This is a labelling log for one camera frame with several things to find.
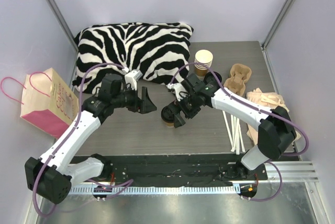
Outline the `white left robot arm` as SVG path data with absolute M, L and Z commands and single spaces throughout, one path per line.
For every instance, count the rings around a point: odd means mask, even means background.
M 73 157 L 101 124 L 117 108 L 147 114 L 157 107 L 142 87 L 138 96 L 137 81 L 142 73 L 133 70 L 125 76 L 107 74 L 97 96 L 86 99 L 80 113 L 57 142 L 40 158 L 30 157 L 25 163 L 27 185 L 30 190 L 54 204 L 62 202 L 73 186 L 91 178 L 107 181 L 111 177 L 110 161 L 93 154 L 85 161 L 70 165 Z

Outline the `black plastic cup lid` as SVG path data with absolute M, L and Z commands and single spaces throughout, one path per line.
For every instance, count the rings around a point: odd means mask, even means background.
M 166 124 L 174 124 L 174 114 L 168 106 L 161 110 L 161 118 Z

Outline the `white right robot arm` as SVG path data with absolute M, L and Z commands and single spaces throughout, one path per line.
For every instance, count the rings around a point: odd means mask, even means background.
M 264 162 L 280 158 L 296 138 L 285 108 L 271 109 L 242 98 L 224 88 L 216 76 L 206 83 L 191 74 L 180 83 L 168 84 L 168 89 L 176 95 L 176 101 L 168 105 L 176 128 L 185 124 L 180 113 L 191 119 L 202 106 L 208 106 L 225 111 L 257 130 L 257 144 L 242 156 L 236 167 L 241 179 L 249 179 Z

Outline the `brown cardboard cup carrier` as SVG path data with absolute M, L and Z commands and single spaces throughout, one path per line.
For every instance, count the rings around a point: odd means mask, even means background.
M 230 77 L 226 79 L 224 87 L 237 94 L 243 96 L 246 89 L 246 82 L 250 79 L 252 70 L 243 64 L 236 63 L 230 70 Z

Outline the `brown paper coffee cup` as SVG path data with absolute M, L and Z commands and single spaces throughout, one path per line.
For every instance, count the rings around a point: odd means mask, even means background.
M 173 121 L 165 121 L 164 123 L 167 127 L 174 127 L 174 122 Z

